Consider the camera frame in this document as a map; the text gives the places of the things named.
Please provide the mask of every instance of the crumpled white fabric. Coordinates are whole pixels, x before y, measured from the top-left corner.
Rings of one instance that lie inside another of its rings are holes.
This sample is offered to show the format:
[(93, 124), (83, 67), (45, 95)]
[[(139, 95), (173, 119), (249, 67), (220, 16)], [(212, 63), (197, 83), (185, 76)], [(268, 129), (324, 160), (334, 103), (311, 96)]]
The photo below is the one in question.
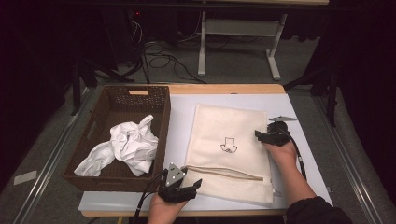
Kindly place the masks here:
[(77, 167), (74, 173), (84, 176), (99, 176), (101, 170), (114, 159), (114, 152), (108, 142), (101, 143), (91, 150), (90, 155)]
[(149, 173), (158, 138), (151, 132), (152, 115), (139, 124), (124, 122), (110, 129), (110, 141), (97, 145), (75, 170), (76, 175), (99, 176), (114, 159), (125, 162), (136, 176)]
[(125, 122), (110, 129), (110, 146), (119, 161), (124, 161), (136, 176), (148, 173), (155, 159), (158, 138), (151, 132), (153, 117), (145, 117), (139, 124)]

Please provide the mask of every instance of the wicker basket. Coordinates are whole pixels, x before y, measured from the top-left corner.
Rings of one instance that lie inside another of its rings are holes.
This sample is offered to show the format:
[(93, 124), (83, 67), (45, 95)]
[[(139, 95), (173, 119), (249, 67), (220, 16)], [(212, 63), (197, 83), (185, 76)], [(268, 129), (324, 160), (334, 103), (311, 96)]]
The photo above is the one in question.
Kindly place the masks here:
[[(170, 116), (170, 96), (166, 86), (104, 86), (84, 133), (64, 172), (64, 179), (86, 191), (142, 192), (149, 181), (163, 170)], [(100, 176), (77, 176), (74, 170), (98, 144), (110, 140), (110, 128), (126, 121), (139, 123), (152, 115), (152, 133), (159, 138), (156, 159), (149, 174), (135, 176), (122, 161), (114, 160)], [(148, 191), (155, 191), (160, 179)]]

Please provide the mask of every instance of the white metal stand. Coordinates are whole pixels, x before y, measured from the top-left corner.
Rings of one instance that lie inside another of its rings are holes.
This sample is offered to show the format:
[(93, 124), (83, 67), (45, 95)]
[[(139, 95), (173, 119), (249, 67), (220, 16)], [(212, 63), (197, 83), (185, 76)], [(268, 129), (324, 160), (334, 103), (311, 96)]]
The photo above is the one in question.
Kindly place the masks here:
[(214, 20), (207, 19), (206, 12), (202, 13), (202, 29), (201, 29), (201, 47), (199, 52), (198, 76), (205, 76), (206, 50), (205, 37), (206, 34), (216, 35), (253, 35), (273, 37), (273, 45), (271, 49), (266, 50), (266, 56), (270, 65), (271, 73), (274, 80), (280, 80), (280, 74), (276, 66), (275, 52), (282, 35), (283, 27), (287, 14), (282, 14), (280, 21), (238, 21), (238, 20)]

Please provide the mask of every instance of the human hand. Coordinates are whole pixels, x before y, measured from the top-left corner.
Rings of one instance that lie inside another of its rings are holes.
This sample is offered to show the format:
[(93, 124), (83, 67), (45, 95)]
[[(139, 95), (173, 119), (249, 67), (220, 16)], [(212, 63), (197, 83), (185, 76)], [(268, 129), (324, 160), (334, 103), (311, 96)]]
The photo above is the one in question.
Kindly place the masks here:
[(297, 152), (294, 144), (289, 141), (282, 147), (270, 145), (262, 142), (262, 145), (268, 149), (272, 158), (279, 169), (296, 168)]
[(187, 204), (188, 201), (182, 203), (167, 203), (158, 193), (151, 198), (148, 211), (148, 224), (171, 224), (176, 220), (178, 212)]

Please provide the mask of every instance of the black sleeve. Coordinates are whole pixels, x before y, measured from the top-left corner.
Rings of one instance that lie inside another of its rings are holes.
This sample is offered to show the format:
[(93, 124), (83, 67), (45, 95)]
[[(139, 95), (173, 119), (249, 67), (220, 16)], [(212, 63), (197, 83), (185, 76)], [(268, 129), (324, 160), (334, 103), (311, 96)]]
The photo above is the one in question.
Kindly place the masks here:
[(321, 197), (300, 200), (290, 206), (287, 224), (351, 224), (352, 221), (337, 207), (332, 207)]

